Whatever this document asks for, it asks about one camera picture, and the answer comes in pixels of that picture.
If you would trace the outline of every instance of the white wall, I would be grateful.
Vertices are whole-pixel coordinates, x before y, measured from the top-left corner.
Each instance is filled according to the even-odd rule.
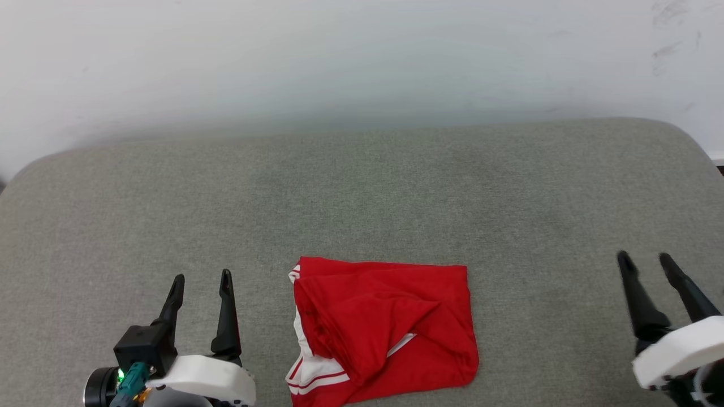
[[[724,0],[0,0],[0,177],[118,138],[662,119],[724,159]]]

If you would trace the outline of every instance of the white stripe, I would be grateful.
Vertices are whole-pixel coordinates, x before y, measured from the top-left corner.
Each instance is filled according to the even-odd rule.
[[[309,393],[310,391],[318,388],[319,386],[336,385],[337,383],[346,382],[349,379],[350,379],[350,377],[346,374],[341,374],[339,376],[334,376],[334,377],[325,377],[323,379],[316,380],[314,383],[312,383],[308,387],[299,388],[299,387],[289,386],[289,391],[292,394],[305,395],[305,394]]]
[[[291,272],[289,272],[289,280],[294,284],[294,281],[299,278],[299,272],[302,271],[302,266],[297,264],[294,266]]]
[[[389,358],[390,356],[392,356],[393,353],[397,352],[398,350],[400,350],[400,348],[407,345],[407,342],[410,342],[410,340],[415,336],[417,336],[417,334],[405,334],[405,336],[400,339],[400,342],[398,342],[397,345],[393,346],[392,349],[387,352],[387,357]]]

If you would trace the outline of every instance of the folded clothing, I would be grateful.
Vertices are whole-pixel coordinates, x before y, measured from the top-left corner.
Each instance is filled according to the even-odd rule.
[[[478,370],[467,267],[302,257],[289,274],[294,407],[467,385]]]

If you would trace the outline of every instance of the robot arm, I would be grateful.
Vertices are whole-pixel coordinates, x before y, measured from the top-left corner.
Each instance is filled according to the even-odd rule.
[[[671,256],[662,253],[660,261],[693,323],[672,328],[639,282],[631,258],[620,252],[618,266],[637,338],[636,379],[643,388],[663,391],[678,406],[723,407],[724,316]]]
[[[119,367],[97,369],[85,386],[85,407],[244,407],[256,403],[256,385],[241,363],[231,272],[222,272],[222,299],[211,355],[178,356],[174,340],[184,277],[179,274],[161,315],[133,326],[114,347]]]

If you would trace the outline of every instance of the gray cushion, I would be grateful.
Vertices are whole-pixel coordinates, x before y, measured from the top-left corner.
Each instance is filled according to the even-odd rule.
[[[76,406],[113,345],[186,275],[181,353],[215,335],[232,270],[259,405],[288,406],[300,255],[466,264],[481,365],[466,388],[365,406],[660,406],[637,387],[616,252],[687,323],[657,254],[724,309],[724,180],[637,119],[130,143],[50,156],[0,196],[0,405]]]

